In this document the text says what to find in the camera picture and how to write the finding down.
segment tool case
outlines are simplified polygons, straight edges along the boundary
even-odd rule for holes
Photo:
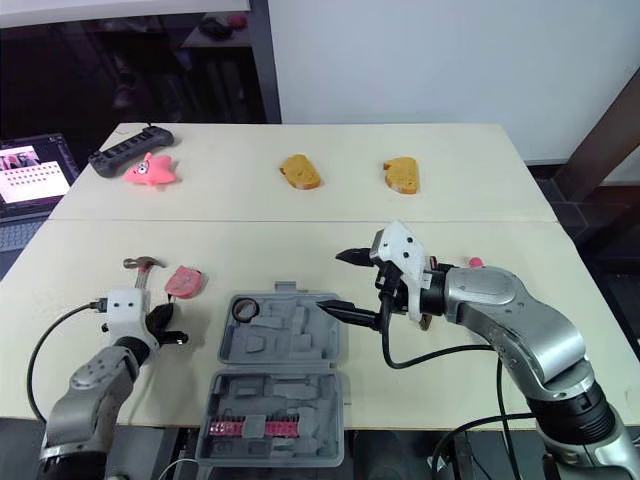
[[[335,467],[344,458],[338,321],[306,293],[277,282],[273,293],[231,299],[196,460],[205,467]],[[232,313],[258,305],[250,321]]]

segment laptop keyboard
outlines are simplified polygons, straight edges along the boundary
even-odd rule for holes
[[[44,220],[0,226],[0,252],[20,250],[27,246]]]

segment black cable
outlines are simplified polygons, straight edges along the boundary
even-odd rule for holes
[[[480,460],[478,460],[478,457],[476,457],[475,454],[473,453],[473,448],[471,448],[471,442],[469,441],[469,432],[464,432],[464,436],[465,436],[465,439],[467,440],[467,444],[469,445],[469,452],[471,453],[471,461],[478,466],[478,468],[484,474],[484,476],[487,477],[487,480],[493,480],[493,477],[489,475],[489,472],[487,472],[487,469],[482,466],[482,464],[480,463]]]
[[[478,466],[480,471],[484,474],[485,477],[487,477],[487,480],[493,480],[493,477],[489,475],[489,472],[487,472],[487,470],[480,464],[480,461],[477,459],[477,457],[473,453],[471,454],[471,460],[475,462],[475,464]]]
[[[426,362],[427,360],[431,360],[433,358],[441,357],[442,355],[448,355],[450,353],[456,352],[466,352],[469,350],[491,350],[493,351],[493,347],[490,345],[460,345],[457,347],[445,348],[443,350],[437,350],[435,352],[427,353],[426,355],[421,355],[416,358],[412,358],[411,360],[407,360],[406,362],[396,363],[391,359],[391,353],[389,352],[389,321],[391,318],[390,305],[389,303],[393,302],[391,297],[385,296],[381,299],[381,308],[380,308],[380,333],[382,334],[382,355],[384,356],[384,361],[387,362],[391,368],[396,370],[400,370],[402,368],[412,367],[417,365],[418,363]]]
[[[433,449],[433,456],[431,457],[431,478],[437,478],[438,474],[438,459],[442,454],[442,450],[445,446],[451,442],[453,437],[457,434],[465,432],[471,428],[479,427],[480,425],[485,425],[487,423],[495,423],[500,422],[502,420],[502,415],[494,415],[492,417],[479,418],[478,420],[474,420],[472,422],[465,423],[464,425],[459,426],[455,430],[447,433],[444,437],[440,439],[437,443],[436,448]],[[506,415],[504,418],[507,420],[525,420],[528,418],[534,418],[533,413],[512,413]]]
[[[29,359],[29,366],[27,367],[27,398],[29,399],[29,406],[31,407],[31,411],[36,416],[36,418],[45,425],[47,424],[47,421],[45,420],[44,416],[38,409],[38,406],[36,405],[36,400],[33,396],[33,368],[36,363],[36,357],[38,356],[38,352],[40,352],[40,349],[42,348],[42,344],[44,343],[44,341],[47,339],[47,337],[51,334],[51,332],[53,332],[53,330],[58,325],[60,325],[67,318],[72,317],[78,312],[81,312],[83,310],[88,310],[89,308],[97,308],[96,305],[97,305],[97,302],[87,303],[86,305],[82,305],[81,307],[74,308],[70,312],[67,312],[64,315],[62,315],[60,318],[58,318],[55,322],[51,324],[51,326],[47,329],[46,332],[44,332],[44,334],[40,337],[40,340],[38,340],[38,343],[36,343],[36,347],[33,349],[33,352],[31,353],[31,358]]]
[[[511,438],[511,430],[509,430],[509,422],[507,421],[507,412],[504,408],[504,398],[502,396],[502,360],[498,358],[498,367],[496,369],[496,393],[498,395],[498,408],[500,409],[500,415],[502,416],[502,429],[504,430],[504,438],[507,442],[507,455],[509,456],[509,463],[511,464],[511,470],[516,480],[521,480],[520,469],[518,468],[518,460],[516,459],[516,453],[513,449],[513,439]]]

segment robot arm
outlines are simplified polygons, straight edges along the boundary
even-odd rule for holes
[[[595,381],[582,335],[560,312],[533,298],[514,274],[438,265],[433,257],[428,262],[420,242],[399,222],[378,232],[370,249],[346,250],[337,258],[378,267],[380,311],[340,301],[319,306],[341,321],[380,331],[390,366],[405,366],[388,353],[392,313],[414,321],[444,315],[484,338],[502,359],[551,454],[548,478],[611,478],[617,472],[640,480],[640,459]],[[603,477],[593,476],[598,471]]]
[[[140,367],[167,343],[188,341],[165,332],[172,303],[148,311],[148,292],[118,290],[107,298],[111,345],[80,367],[69,390],[54,405],[40,453],[39,480],[102,480],[122,404],[133,391]]]

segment toy bread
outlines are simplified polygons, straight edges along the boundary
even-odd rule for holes
[[[296,154],[287,158],[280,165],[280,172],[286,177],[293,188],[309,190],[320,186],[320,175],[309,159]]]
[[[418,164],[411,157],[398,157],[384,162],[387,171],[384,179],[392,190],[399,193],[414,194],[418,191]]]

